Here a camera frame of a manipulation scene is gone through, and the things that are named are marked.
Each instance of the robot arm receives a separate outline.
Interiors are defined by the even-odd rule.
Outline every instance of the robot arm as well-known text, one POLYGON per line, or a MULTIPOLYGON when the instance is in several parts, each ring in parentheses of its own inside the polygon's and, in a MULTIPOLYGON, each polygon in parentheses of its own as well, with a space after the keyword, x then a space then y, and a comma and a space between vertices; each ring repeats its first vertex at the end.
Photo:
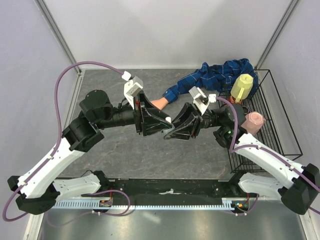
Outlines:
MULTIPOLYGON (((200 129, 220 127, 213 132, 215 140, 221 147, 229 149, 234 134, 235 120, 231 108, 228 105, 223 105, 219 109, 209 110, 207 109, 209 104, 197 101, 197 99, 203 99, 206 96, 201 92, 199 94, 196 92, 197 88, 194 87, 191 91, 194 104, 186 103, 184 105, 182 111, 172 121, 175 128, 167 132, 164 138, 189 140, 197 137, 200 129)), ((279 158, 289 163, 292 168, 295 168, 317 186, 320 185, 319 169, 312 164, 303 166, 298 162, 291 161, 258 141, 240 127, 245 121, 245 110, 240 104, 233 104, 233 107, 238 119, 238 131, 234 145, 234 149, 237 150, 235 153, 250 159, 274 177, 242 173, 237 180, 239 188, 245 193, 257 193, 261 196, 281 199, 283 204, 293 212, 300 215, 305 214, 318 192, 279 158)))
POLYGON ((124 85, 124 95, 128 104, 113 107, 104 91, 89 92, 79 104, 80 115, 62 131, 54 157, 50 156, 52 149, 26 174, 8 179, 12 191, 23 185, 16 199, 20 210, 37 215, 58 201, 109 188, 109 180, 102 171, 79 178, 57 179, 67 166, 104 138, 100 129, 135 125, 137 133, 148 136, 173 127, 171 118, 148 101, 142 91, 142 81, 137 77, 124 85), (50 160, 26 184, 25 180, 48 158, 50 160))
MULTIPOLYGON (((193 88, 193 103, 186 103, 173 121, 148 101, 142 91, 142 81, 137 77, 128 80, 125 84, 124 95, 128 104, 119 103, 118 107, 113 107, 104 91, 89 92, 79 104, 81 107, 79 116, 62 132, 61 144, 54 157, 49 156, 51 150, 29 172, 8 179, 12 191, 23 185, 16 199, 20 210, 37 215, 52 208, 57 201, 109 189, 109 180, 102 171, 95 171, 80 178, 57 179, 68 165, 104 138, 100 130, 105 128, 135 125, 136 132, 143 136, 163 131, 166 140, 189 140, 196 138, 201 129, 220 127, 213 132, 216 141, 223 148, 229 148, 231 145, 235 117, 228 105, 223 105, 219 109, 208 109, 209 104, 216 101, 214 94, 207 98, 199 89, 193 88), (25 180, 48 157, 49 162, 26 184, 25 180)), ((246 119, 245 109, 239 104, 233 104, 233 106, 236 110, 238 125, 241 126, 246 119)), ((259 142, 245 129, 238 127, 235 147, 244 145, 255 145, 258 148, 245 147, 236 150, 236 153, 252 160, 274 178, 245 173, 237 181, 239 188, 246 193, 281 198, 289 209, 295 213, 304 214, 318 192, 274 155, 288 161, 317 186, 320 184, 319 169, 312 164, 304 167, 284 158, 259 142), (261 147, 271 151, 273 155, 261 150, 261 147)))

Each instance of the wire basket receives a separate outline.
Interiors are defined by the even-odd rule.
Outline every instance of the wire basket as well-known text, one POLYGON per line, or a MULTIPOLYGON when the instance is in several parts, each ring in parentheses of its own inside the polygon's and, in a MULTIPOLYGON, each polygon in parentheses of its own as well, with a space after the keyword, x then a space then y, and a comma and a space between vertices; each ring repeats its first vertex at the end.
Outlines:
MULTIPOLYGON (((299 145, 298 139, 296 137, 296 134, 294 132, 294 129, 292 127, 292 124, 289 120, 288 114, 286 112, 286 109, 284 107, 283 101, 280 97, 279 91, 277 89, 275 80, 271 74, 271 71, 269 69, 258 69, 256 70, 258 73, 258 76, 263 73, 264 77, 262 80, 259 79, 259 84, 256 92, 252 95, 249 96, 248 98, 242 100, 242 104, 250 109, 251 112, 258 112, 262 114, 265 118, 265 123, 262 126, 262 128, 259 130, 259 132, 255 135, 255 137, 271 148, 272 150, 278 152, 279 154, 283 155, 286 158, 289 158, 291 160, 296 160, 299 157, 303 155, 301 147, 299 145), (283 117, 278 120, 281 121, 281 126, 276 126, 275 119, 273 118, 273 114, 270 111, 270 107, 268 105, 266 95, 264 93, 264 89, 267 89, 267 92, 273 92, 274 96, 272 98, 272 101, 276 101, 276 105, 280 106, 279 110, 281 111, 281 114, 283 117), (281 141, 279 138, 279 129, 284 129, 287 128, 287 132, 291 136, 288 137, 288 139, 291 139, 293 141, 290 142, 288 148, 283 148, 282 143, 285 142, 284 140, 281 141)), ((232 88, 231 85, 224 85, 223 89, 224 91, 219 94, 219 97, 226 98, 230 96, 230 89, 232 88)), ((236 153, 229 153, 229 161, 230 161, 230 167, 231 167, 231 173, 236 173, 238 171, 246 171, 250 173, 256 173, 256 172, 265 172, 263 168, 255 164, 253 161, 249 160, 248 158, 241 156, 236 153)))

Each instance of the gray surface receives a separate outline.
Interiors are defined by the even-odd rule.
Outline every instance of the gray surface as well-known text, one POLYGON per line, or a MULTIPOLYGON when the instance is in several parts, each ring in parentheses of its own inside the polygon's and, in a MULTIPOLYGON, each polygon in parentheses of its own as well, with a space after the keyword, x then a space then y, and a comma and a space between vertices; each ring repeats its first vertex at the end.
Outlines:
MULTIPOLYGON (((143 80, 144 92, 150 100, 158 99, 168 87, 193 72, 191 69, 129 70, 143 80)), ((84 74, 75 114, 80 112, 79 102, 95 89, 107 92, 111 103, 117 106, 124 98, 124 80, 110 70, 87 70, 84 74)), ((184 94, 164 111, 173 119, 185 102, 184 94)), ((109 178, 169 178, 169 179, 228 179, 230 163, 226 149, 215 141, 213 131, 203 129, 196 139, 164 140, 163 134, 143 137, 134 125, 103 130, 104 140, 91 151, 72 163, 64 177, 78 177, 86 170, 102 170, 109 178)))
MULTIPOLYGON (((0 208, 12 194, 7 179, 27 173, 53 147, 58 136, 55 81, 69 65, 34 1, 2 1, 0 7, 0 208)), ((62 116, 77 79, 67 73, 59 87, 62 116)), ((8 217, 21 215, 12 201, 8 217)), ((0 220, 2 240, 21 240, 28 216, 0 220)))
MULTIPOLYGON (((52 209, 48 217, 58 225, 83 212, 52 209)), ((40 232, 45 240, 306 240, 299 216, 268 201, 259 201, 245 217, 210 210, 137 210, 122 217, 89 214, 62 228, 43 221, 40 232)))

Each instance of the shirt cuff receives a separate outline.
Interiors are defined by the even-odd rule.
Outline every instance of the shirt cuff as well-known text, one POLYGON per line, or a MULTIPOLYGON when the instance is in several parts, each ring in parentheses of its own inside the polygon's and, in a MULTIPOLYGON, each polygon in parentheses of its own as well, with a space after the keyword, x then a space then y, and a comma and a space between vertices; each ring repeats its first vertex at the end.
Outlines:
POLYGON ((178 96, 171 89, 165 91, 165 93, 162 96, 169 102, 169 104, 173 103, 178 99, 178 96))

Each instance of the black wire rack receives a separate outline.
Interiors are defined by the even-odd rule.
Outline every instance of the black wire rack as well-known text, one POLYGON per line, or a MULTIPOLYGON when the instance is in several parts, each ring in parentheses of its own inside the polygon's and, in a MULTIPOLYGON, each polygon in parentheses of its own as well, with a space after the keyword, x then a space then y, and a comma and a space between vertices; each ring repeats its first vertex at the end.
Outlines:
MULTIPOLYGON (((252 97, 248 97, 244 100, 242 100, 242 104, 246 107, 248 107, 250 109, 251 112, 258 112, 260 114, 262 114, 265 118, 265 123, 262 126, 262 128, 259 130, 259 132, 255 135, 255 137, 262 142, 263 144, 265 144, 266 146, 268 146, 269 148, 273 149, 274 151, 278 152, 279 154, 283 155, 286 158, 289 158, 291 160, 296 160, 299 157, 301 157, 303 155, 303 152, 301 150, 300 144, 298 142, 298 139, 296 137, 295 131, 292 127, 292 124, 289 120, 287 111, 285 109, 285 106, 283 104, 283 101, 280 97, 278 88, 276 86, 275 80, 272 76, 272 73, 269 69, 258 69, 256 70, 258 74, 258 76, 261 73, 265 73, 264 77, 262 78, 262 80, 259 79, 259 85, 257 88, 257 91, 255 92, 255 94, 252 97), (262 84, 265 83, 264 81, 269 80, 270 82, 268 83, 269 86, 271 86, 273 89, 273 91, 275 92, 275 95, 278 97, 277 101, 280 103, 281 105, 281 110, 283 111, 283 114, 285 116, 285 120, 281 120, 282 123, 285 122, 285 124, 288 125, 288 129, 291 131, 292 137, 294 139, 294 142, 296 144, 296 148, 295 151, 297 153, 287 153, 283 146, 282 143, 280 141, 279 138, 279 134, 278 134, 278 130, 276 128, 276 124, 275 124, 275 120, 274 117, 272 116, 272 113, 270 111, 270 107, 267 103, 266 100, 266 96, 263 90, 263 86, 262 84)), ((225 91, 219 94, 219 97, 222 98, 228 98, 230 96, 230 90, 231 87, 226 87, 224 86, 225 91)), ((236 153, 229 153, 228 151, 228 155, 229 155, 229 161, 230 161, 230 166, 231 166, 231 172, 232 173, 236 173, 238 171, 246 171, 249 173, 254 173, 254 172, 265 172, 265 170, 263 168, 261 168, 260 166, 258 166, 257 164, 255 164, 253 161, 249 160, 248 158, 241 156, 239 154, 236 153)))

